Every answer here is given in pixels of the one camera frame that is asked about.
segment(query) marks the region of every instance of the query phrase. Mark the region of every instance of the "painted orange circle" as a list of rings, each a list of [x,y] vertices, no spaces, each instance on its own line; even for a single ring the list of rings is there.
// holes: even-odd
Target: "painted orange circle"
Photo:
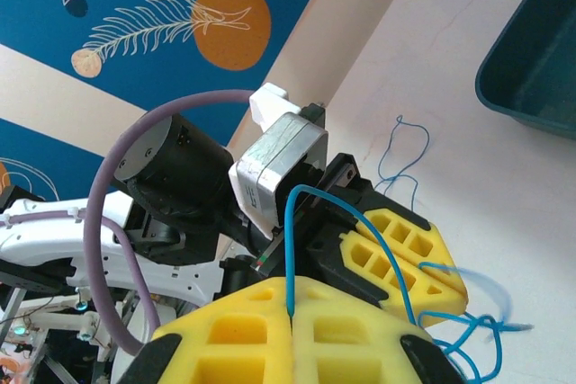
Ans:
[[[6,187],[10,186],[10,176],[4,164],[0,162],[0,192]]]
[[[196,0],[199,5],[211,8],[202,14],[208,14],[215,19],[223,19],[224,23],[208,24],[206,34],[201,25],[194,30],[194,38],[198,50],[210,63],[230,71],[242,71],[254,66],[264,54],[270,32],[272,19],[266,0]],[[249,29],[237,29],[225,22],[234,20],[233,16],[224,16],[218,13],[239,13],[250,8],[247,14],[238,19]],[[200,8],[193,13],[194,17],[200,14]]]

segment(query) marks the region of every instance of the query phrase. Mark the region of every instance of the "blue wall mural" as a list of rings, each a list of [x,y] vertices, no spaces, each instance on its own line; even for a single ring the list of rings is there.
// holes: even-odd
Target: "blue wall mural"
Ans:
[[[0,0],[0,43],[149,110],[206,90],[258,88],[308,2]],[[219,105],[184,115],[226,144],[246,109]],[[2,120],[0,128],[0,157],[61,177],[54,180],[60,199],[87,194],[97,156],[54,144],[78,167],[74,177],[66,177],[60,164],[45,157],[51,138]]]

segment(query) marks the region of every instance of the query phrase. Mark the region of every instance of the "teal bin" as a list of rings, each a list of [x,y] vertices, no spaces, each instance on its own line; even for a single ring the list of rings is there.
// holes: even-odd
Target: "teal bin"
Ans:
[[[576,139],[576,0],[523,0],[476,76],[495,112]]]

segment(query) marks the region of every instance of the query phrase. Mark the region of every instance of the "palm leaf painting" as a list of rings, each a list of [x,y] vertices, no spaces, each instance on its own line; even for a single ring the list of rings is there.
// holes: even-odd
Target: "palm leaf painting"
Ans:
[[[73,0],[62,0],[66,6]],[[244,70],[266,50],[271,19],[265,0],[144,0],[117,7],[103,18],[88,41],[72,55],[75,71],[86,78],[102,72],[116,55],[155,51],[161,44],[187,42],[192,36],[201,54],[217,67]]]

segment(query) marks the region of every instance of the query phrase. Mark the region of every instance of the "purple cable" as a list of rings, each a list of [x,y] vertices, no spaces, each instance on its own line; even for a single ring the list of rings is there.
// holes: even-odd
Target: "purple cable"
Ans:
[[[85,216],[86,216],[85,210],[80,210],[78,212],[79,218],[84,219]],[[28,213],[24,215],[11,216],[10,223],[18,224],[21,222],[30,222],[34,220],[62,219],[62,218],[73,218],[73,216],[70,215],[66,210],[41,211],[38,213]],[[138,294],[140,296],[140,301],[142,302],[142,307],[144,308],[146,319],[148,320],[148,324],[153,333],[154,330],[160,327],[160,318],[158,316],[158,311],[154,306],[154,302],[150,297],[150,291],[148,289],[148,285],[146,285],[146,281],[144,280],[142,270],[138,265],[136,255],[132,251],[130,240],[128,239],[128,236],[126,236],[126,233],[124,232],[122,227],[113,220],[108,219],[105,216],[102,216],[102,225],[108,227],[120,242],[122,251],[124,252],[124,256],[126,257],[126,261],[128,262],[128,267],[130,268],[130,273],[132,274],[132,279],[136,284],[136,290],[138,291]]]
[[[112,146],[98,168],[90,188],[85,210],[84,254],[86,257],[86,271],[96,310],[100,314],[110,336],[128,354],[136,355],[142,347],[142,343],[128,331],[116,313],[112,296],[108,291],[106,279],[104,278],[100,243],[104,198],[114,177],[114,172],[136,140],[163,119],[203,105],[247,103],[252,93],[246,90],[204,92],[185,96],[160,105],[151,112],[144,114],[118,138],[118,141]],[[130,249],[130,251],[126,251],[126,255],[134,255],[134,252]]]

